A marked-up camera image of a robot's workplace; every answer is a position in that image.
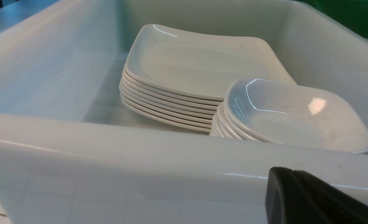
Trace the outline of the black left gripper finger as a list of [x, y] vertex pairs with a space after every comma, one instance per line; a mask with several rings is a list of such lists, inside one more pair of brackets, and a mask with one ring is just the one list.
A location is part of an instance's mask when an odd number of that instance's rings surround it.
[[269, 224], [368, 224], [368, 205], [303, 170], [272, 167], [265, 211]]

